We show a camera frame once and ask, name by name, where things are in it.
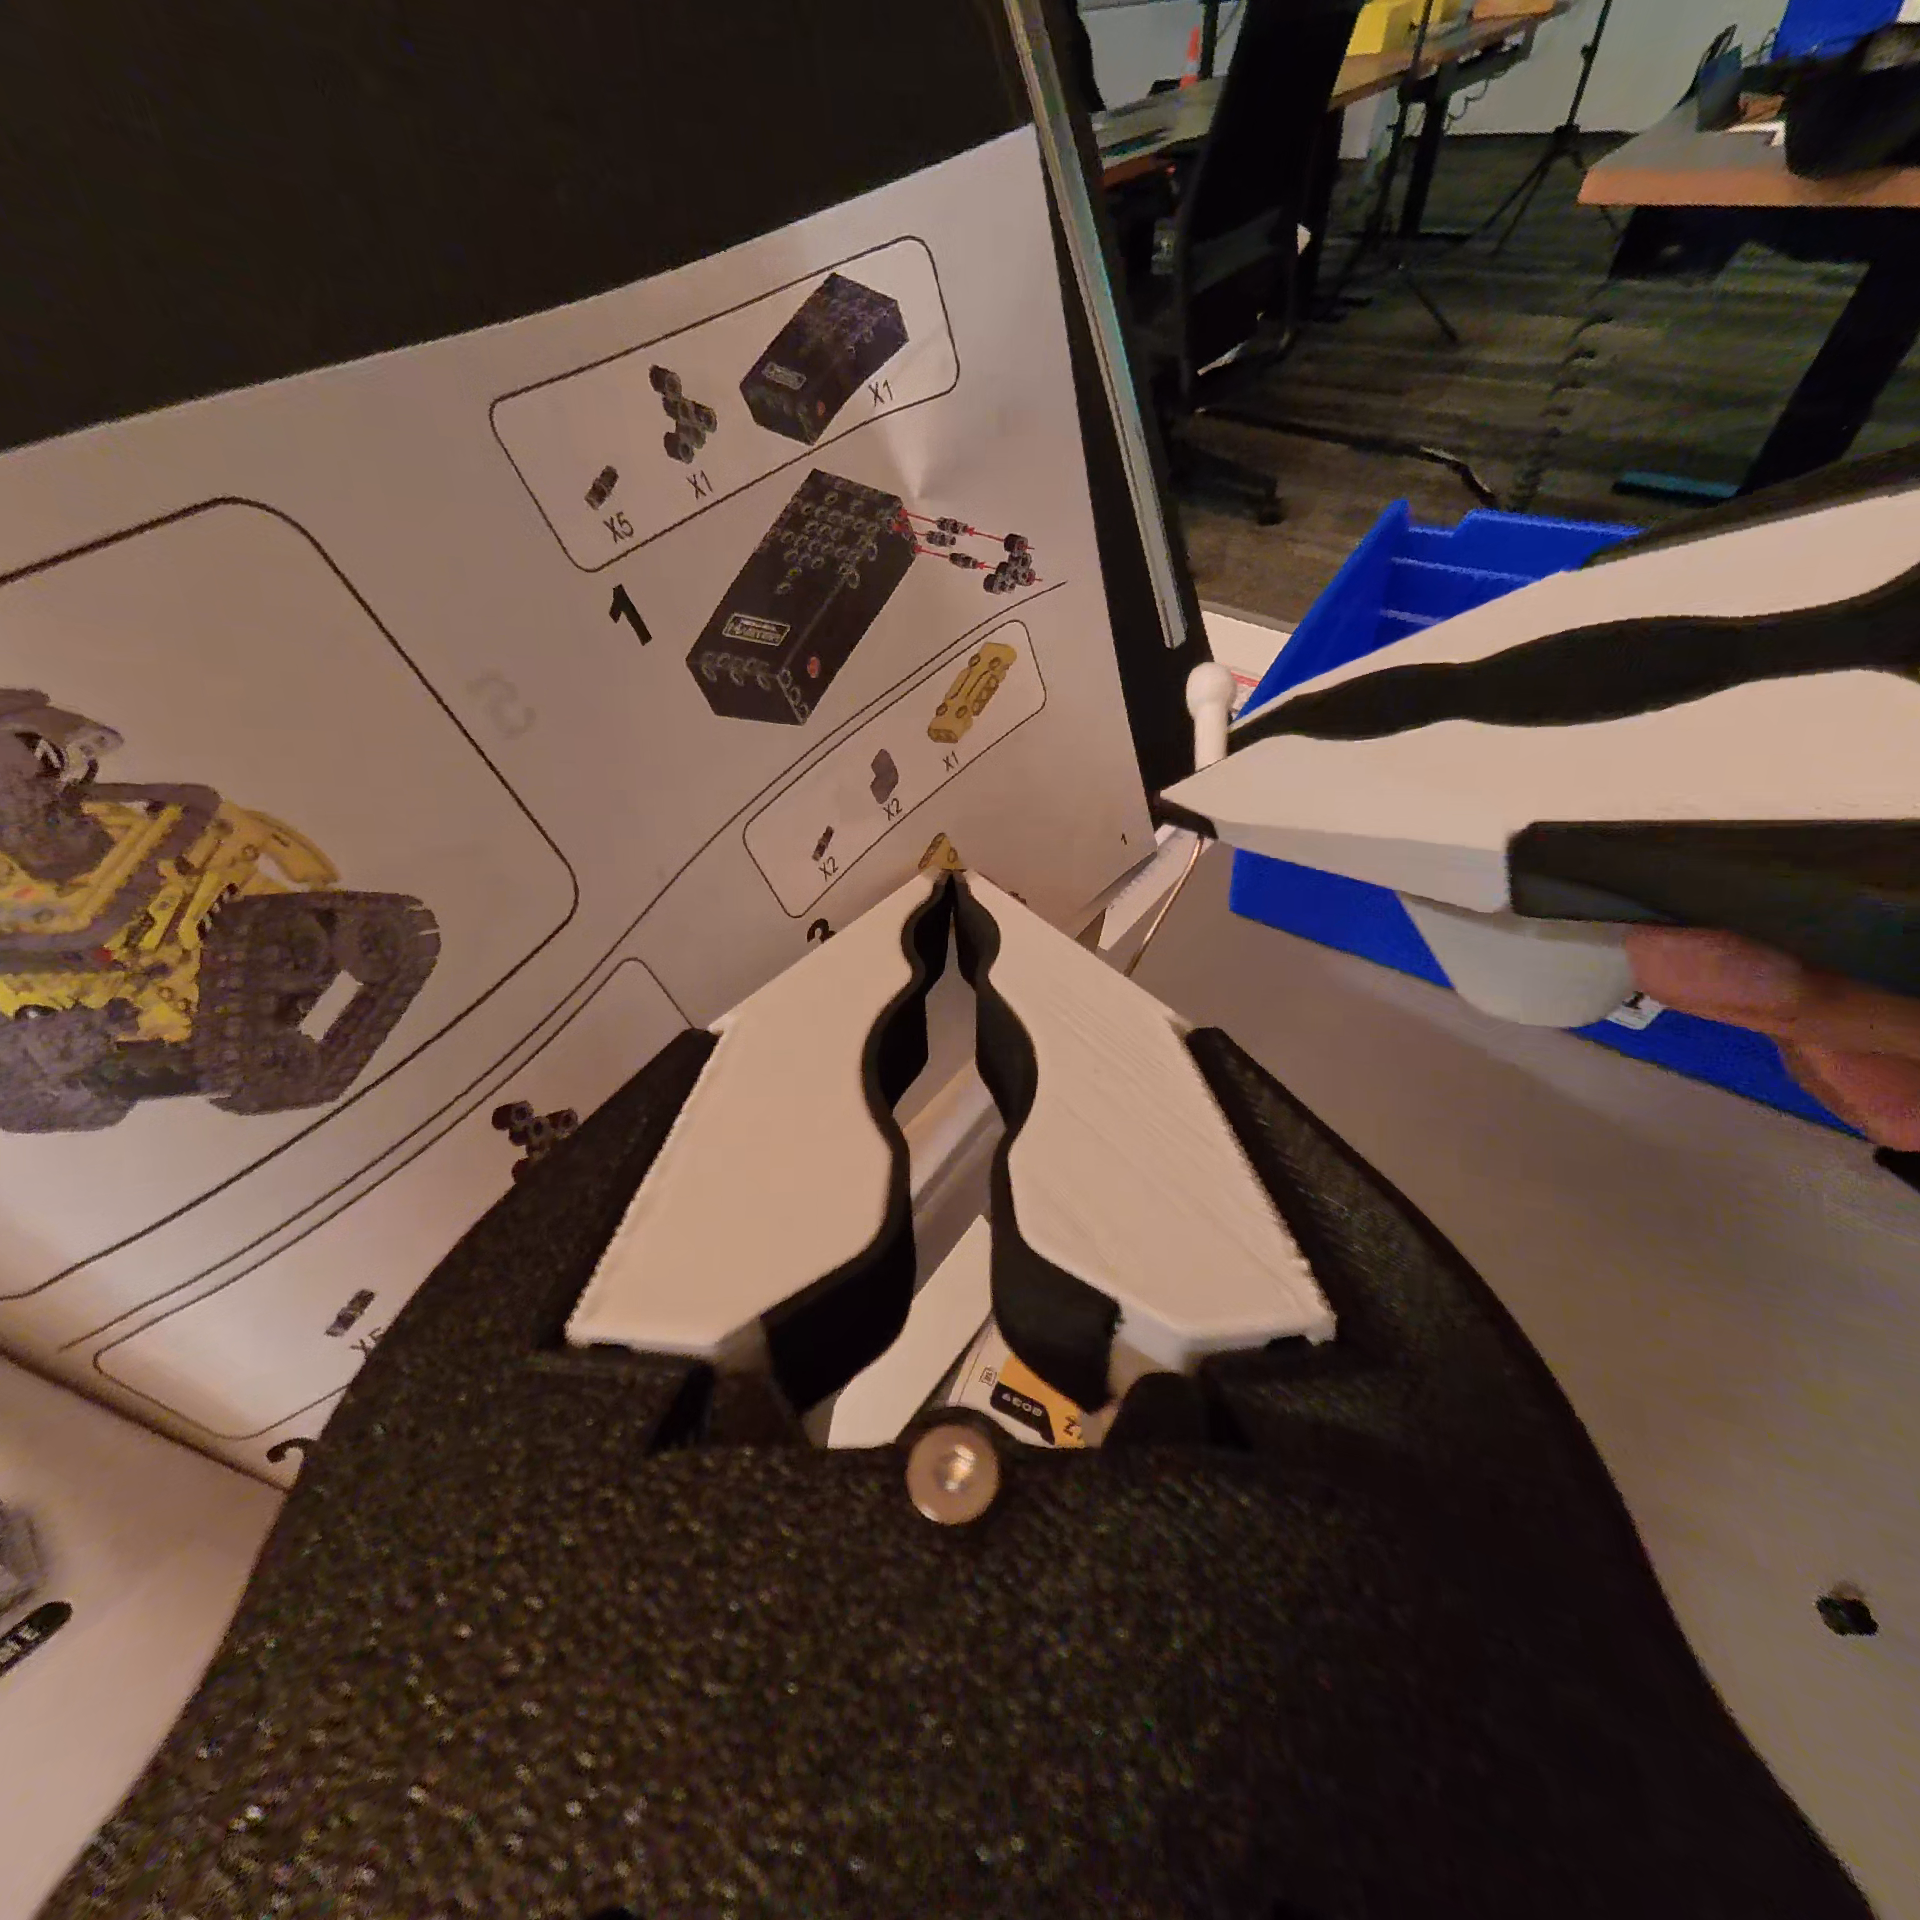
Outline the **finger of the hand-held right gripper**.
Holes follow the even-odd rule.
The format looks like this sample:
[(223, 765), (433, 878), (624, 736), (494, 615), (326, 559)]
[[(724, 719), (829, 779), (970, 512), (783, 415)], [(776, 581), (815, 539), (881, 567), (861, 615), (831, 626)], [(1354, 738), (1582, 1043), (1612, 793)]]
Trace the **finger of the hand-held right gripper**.
[(1530, 829), (1916, 822), (1916, 609), (1647, 615), (1391, 656), (1229, 733), (1162, 808), (1239, 851), (1445, 906)]
[(1761, 682), (1916, 678), (1913, 514), (1790, 514), (1612, 559), (1430, 626), (1236, 736), (1623, 723)]

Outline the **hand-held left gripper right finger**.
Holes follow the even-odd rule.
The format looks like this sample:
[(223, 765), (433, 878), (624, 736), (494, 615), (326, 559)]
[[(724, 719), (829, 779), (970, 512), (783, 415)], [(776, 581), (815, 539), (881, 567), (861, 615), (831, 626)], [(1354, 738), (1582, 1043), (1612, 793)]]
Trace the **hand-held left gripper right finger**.
[(975, 1067), (1001, 1118), (991, 1314), (1073, 1407), (1336, 1317), (1192, 1049), (1198, 1034), (997, 886), (952, 883)]

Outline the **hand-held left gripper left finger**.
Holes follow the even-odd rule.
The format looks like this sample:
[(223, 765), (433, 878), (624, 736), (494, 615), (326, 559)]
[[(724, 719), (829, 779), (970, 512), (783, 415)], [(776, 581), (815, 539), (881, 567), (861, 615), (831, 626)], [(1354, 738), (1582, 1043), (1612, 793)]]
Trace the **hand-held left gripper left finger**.
[(809, 1411), (893, 1344), (918, 1270), (895, 1106), (950, 927), (952, 878), (917, 875), (710, 1025), (569, 1346), (758, 1375)]

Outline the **person's right hand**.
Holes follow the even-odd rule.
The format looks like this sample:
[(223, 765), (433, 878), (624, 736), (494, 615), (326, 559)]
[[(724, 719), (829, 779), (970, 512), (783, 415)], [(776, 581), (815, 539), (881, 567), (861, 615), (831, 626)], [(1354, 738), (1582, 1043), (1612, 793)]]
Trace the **person's right hand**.
[(1918, 1001), (1710, 928), (1631, 928), (1623, 954), (1661, 1006), (1769, 1038), (1806, 1094), (1878, 1147), (1918, 1150)]

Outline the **blue plastic bin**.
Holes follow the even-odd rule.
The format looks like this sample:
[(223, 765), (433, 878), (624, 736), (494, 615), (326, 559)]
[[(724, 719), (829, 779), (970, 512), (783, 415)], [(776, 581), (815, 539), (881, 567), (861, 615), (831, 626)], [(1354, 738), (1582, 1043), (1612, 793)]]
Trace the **blue plastic bin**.
[[(1400, 502), (1343, 559), (1332, 584), (1250, 687), (1245, 705), (1271, 705), (1332, 669), (1574, 570), (1631, 535), (1631, 527), (1615, 522), (1487, 511), (1464, 512), (1450, 527), (1423, 523)], [(1229, 906), (1240, 919), (1450, 991), (1449, 975), (1405, 906), (1372, 883), (1234, 854)], [(1574, 1035), (1629, 1061), (1855, 1137), (1855, 1127), (1791, 1080), (1765, 1035), (1680, 1015), (1642, 995), (1626, 998), (1612, 1015), (1578, 1026)]]

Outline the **white wooden book stand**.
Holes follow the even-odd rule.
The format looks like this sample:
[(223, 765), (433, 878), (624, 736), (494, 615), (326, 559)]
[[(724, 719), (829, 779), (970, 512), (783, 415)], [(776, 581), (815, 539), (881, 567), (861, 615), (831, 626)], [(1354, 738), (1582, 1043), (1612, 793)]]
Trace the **white wooden book stand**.
[(802, 1198), (722, 1157), (674, 1286), (768, 1280), (745, 1361), (565, 1323), (666, 1147), (674, 1038), (398, 1312), (176, 1729), (38, 1917), (1262, 1917), (1198, 1691), (1069, 1651), (1015, 1523), (895, 1438), (989, 1317), (917, 1312), (893, 1102), (943, 878)]

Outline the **yellow grey sticker sheet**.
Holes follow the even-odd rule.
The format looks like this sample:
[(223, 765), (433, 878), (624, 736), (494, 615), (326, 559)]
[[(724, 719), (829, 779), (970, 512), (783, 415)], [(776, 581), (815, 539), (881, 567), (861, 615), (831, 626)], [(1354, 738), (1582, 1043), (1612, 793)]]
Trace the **yellow grey sticker sheet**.
[(1113, 1425), (1113, 1409), (1085, 1414), (1042, 1382), (1013, 1353), (997, 1327), (985, 1327), (974, 1344), (954, 1378), (952, 1405), (988, 1416), (1033, 1450), (1096, 1450)]

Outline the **wooden table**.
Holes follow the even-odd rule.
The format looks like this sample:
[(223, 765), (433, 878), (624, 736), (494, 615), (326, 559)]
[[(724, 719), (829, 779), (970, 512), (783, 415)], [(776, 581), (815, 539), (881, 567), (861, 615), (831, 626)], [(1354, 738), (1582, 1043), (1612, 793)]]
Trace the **wooden table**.
[(1839, 463), (1913, 351), (1916, 73), (1916, 21), (1895, 19), (1793, 64), (1776, 147), (1678, 109), (1584, 176), (1584, 206), (1626, 210), (1618, 279), (1717, 273), (1743, 246), (1862, 273), (1741, 481), (1671, 497), (1717, 503)]

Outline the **instruction booklet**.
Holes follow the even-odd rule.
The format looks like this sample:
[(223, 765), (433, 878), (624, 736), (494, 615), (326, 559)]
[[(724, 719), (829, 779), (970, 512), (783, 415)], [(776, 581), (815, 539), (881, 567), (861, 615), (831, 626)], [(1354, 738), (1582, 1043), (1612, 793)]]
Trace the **instruction booklet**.
[(937, 842), (1148, 854), (1033, 128), (4, 456), (4, 1351), (288, 1485), (510, 1183)]

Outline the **black chair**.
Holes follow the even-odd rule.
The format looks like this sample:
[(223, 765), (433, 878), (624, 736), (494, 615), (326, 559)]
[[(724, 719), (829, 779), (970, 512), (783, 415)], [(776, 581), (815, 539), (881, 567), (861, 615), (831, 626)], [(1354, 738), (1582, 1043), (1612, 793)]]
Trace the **black chair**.
[(1175, 166), (1165, 279), (1142, 323), (1150, 397), (1175, 490), (1282, 519), (1278, 482), (1202, 445), (1194, 423), (1242, 357), (1289, 336), (1310, 201), (1358, 5), (1252, 3), (1194, 154)]

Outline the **black panel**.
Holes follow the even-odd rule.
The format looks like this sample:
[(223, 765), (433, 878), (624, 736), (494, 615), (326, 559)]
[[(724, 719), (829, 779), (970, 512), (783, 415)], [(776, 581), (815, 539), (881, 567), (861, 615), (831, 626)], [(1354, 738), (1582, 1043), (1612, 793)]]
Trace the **black panel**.
[(1178, 679), (1002, 5), (4, 5), (4, 578), (204, 503), (320, 542), (584, 875), (701, 838), (815, 729), (684, 656), (806, 448), (728, 416), (708, 495), (589, 425), (544, 497), (495, 399), (898, 239), (954, 386), (917, 495), (1029, 518), (1064, 607), (1020, 859), (1134, 863)]

